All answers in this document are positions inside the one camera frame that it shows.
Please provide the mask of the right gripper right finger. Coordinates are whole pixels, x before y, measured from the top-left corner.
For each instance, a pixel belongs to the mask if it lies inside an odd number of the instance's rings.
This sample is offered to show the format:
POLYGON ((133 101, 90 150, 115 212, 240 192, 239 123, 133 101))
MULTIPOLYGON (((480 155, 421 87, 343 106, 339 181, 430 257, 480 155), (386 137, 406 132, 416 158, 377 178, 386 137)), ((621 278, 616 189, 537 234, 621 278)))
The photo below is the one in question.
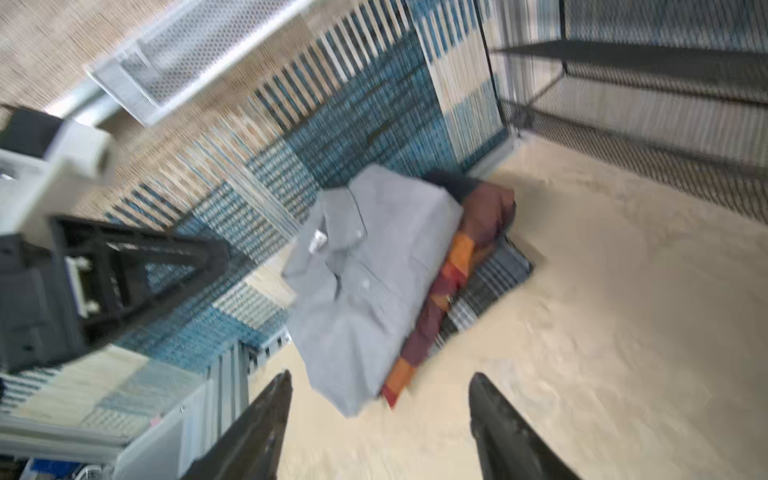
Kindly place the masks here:
POLYGON ((485 374, 473 375, 468 399, 470 430, 485 479, 579 478, 485 374))

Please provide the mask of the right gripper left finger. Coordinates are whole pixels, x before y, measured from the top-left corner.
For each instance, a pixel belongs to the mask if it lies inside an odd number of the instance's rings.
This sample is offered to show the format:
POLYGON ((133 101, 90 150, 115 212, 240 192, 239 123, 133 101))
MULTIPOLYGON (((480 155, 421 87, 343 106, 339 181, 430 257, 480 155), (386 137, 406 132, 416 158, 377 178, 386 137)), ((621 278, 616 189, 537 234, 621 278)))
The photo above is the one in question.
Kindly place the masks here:
POLYGON ((271 380, 211 450, 193 462, 182 479, 275 479, 292 394, 292 376, 285 370, 271 380))

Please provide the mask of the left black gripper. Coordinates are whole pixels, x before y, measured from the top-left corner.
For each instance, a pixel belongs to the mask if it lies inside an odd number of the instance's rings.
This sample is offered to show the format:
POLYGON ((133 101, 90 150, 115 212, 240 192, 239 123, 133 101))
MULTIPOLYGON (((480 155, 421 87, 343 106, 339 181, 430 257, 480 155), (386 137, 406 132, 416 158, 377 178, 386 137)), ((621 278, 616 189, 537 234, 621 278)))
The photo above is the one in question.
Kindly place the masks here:
POLYGON ((1 370, 54 367, 152 323, 229 264, 223 240, 50 218, 51 251, 1 237, 1 370))

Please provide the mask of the grey long sleeve shirt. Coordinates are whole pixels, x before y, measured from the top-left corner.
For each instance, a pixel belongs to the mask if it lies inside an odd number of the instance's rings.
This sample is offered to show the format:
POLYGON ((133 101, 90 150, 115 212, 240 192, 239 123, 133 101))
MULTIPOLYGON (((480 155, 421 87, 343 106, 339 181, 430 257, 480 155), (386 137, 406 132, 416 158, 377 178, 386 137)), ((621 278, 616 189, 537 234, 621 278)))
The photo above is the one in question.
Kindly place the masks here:
POLYGON ((443 187, 376 164, 318 192, 281 276, 309 383, 341 415, 379 395, 462 213, 443 187))

